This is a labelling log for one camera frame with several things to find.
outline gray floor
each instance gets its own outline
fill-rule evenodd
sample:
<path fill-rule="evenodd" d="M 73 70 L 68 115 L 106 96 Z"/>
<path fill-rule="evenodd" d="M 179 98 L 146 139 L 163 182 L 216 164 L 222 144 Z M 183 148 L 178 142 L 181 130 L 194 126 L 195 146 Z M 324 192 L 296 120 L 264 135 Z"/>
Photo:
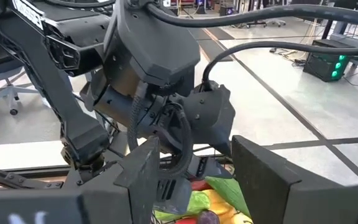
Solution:
<path fill-rule="evenodd" d="M 294 18 L 285 20 L 287 25 L 280 28 L 223 27 L 236 40 L 222 40 L 221 43 L 225 47 L 232 47 L 258 40 L 305 42 L 302 37 L 310 24 Z M 321 34 L 322 28 L 317 27 L 314 35 Z M 353 34 L 352 28 L 348 30 L 348 34 Z M 236 108 L 232 134 L 243 135 L 264 146 L 280 145 L 280 149 L 273 151 L 289 161 L 340 184 L 358 184 L 358 143 L 355 143 L 358 142 L 358 86 L 350 85 L 345 79 L 336 83 L 324 83 L 303 73 L 300 68 L 294 68 L 292 63 L 283 57 L 269 53 L 268 49 L 246 50 L 236 54 L 236 58 L 247 68 L 236 61 L 220 62 L 211 72 L 211 79 L 226 85 L 232 92 L 231 101 Z M 201 78 L 206 64 L 206 59 L 202 58 L 196 67 L 197 80 Z M 255 79 L 255 76 L 268 84 L 301 114 L 302 119 L 330 140 L 329 146 L 322 144 L 299 118 Z M 358 84 L 358 75 L 349 77 L 349 81 Z M 15 83 L 25 82 L 28 82 L 28 79 L 24 76 Z M 84 82 L 83 77 L 72 79 L 75 91 L 79 91 Z M 21 102 L 19 114 L 11 116 L 5 102 L 0 101 L 0 157 L 4 157 L 4 151 L 19 152 L 23 144 L 26 144 L 26 147 L 42 147 L 45 150 L 53 146 L 50 152 L 56 153 L 55 147 L 59 146 L 59 123 L 52 111 L 42 104 L 39 96 L 22 95 Z M 338 157 L 338 154 L 345 155 L 345 160 Z M 50 159 L 53 161 L 50 165 L 62 163 L 54 158 Z M 44 166 L 48 162 L 40 159 L 39 164 Z M 13 166 L 30 165 L 23 161 L 21 165 L 9 167 Z"/>

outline chair wheel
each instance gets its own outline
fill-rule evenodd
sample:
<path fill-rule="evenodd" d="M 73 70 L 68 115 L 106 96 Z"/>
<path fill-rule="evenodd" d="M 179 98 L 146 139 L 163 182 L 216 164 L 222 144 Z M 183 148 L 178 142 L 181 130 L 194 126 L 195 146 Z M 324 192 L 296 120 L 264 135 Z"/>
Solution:
<path fill-rule="evenodd" d="M 11 110 L 9 111 L 9 113 L 10 113 L 11 115 L 17 115 L 17 110 L 16 110 L 16 109 L 11 109 Z"/>

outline yellow cloth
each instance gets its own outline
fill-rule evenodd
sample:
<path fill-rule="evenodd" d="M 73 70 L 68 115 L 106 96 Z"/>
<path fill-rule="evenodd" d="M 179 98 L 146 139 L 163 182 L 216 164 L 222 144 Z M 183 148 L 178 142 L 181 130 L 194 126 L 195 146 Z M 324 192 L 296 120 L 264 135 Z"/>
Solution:
<path fill-rule="evenodd" d="M 218 215 L 221 224 L 252 224 L 252 220 L 249 217 L 243 213 L 238 213 L 215 190 L 203 190 L 203 192 L 211 202 L 209 210 Z"/>

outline concrete floor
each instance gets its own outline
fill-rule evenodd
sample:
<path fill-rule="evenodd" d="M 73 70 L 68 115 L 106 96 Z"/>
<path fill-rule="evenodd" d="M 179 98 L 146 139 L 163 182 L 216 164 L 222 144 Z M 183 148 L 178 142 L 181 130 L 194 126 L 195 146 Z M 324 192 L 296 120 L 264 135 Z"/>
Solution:
<path fill-rule="evenodd" d="M 310 25 L 294 18 L 285 20 L 287 25 L 280 28 L 223 27 L 235 40 L 220 42 L 225 47 L 258 40 L 306 42 L 303 36 Z M 322 29 L 317 27 L 314 35 L 321 35 Z M 358 86 L 345 79 L 324 83 L 268 49 L 246 50 L 235 57 L 233 62 L 219 62 L 211 72 L 212 80 L 232 92 L 236 109 L 232 134 L 263 146 L 280 146 L 273 151 L 340 184 L 358 184 Z M 197 83 L 206 64 L 201 56 Z M 358 84 L 358 75 L 348 80 Z M 26 82 L 23 76 L 15 83 Z M 74 91 L 79 91 L 85 78 L 71 82 Z M 17 116 L 11 116 L 7 104 L 0 101 L 0 168 L 65 164 L 58 137 L 57 118 L 39 95 L 22 95 Z M 213 150 L 197 152 L 211 153 Z"/>

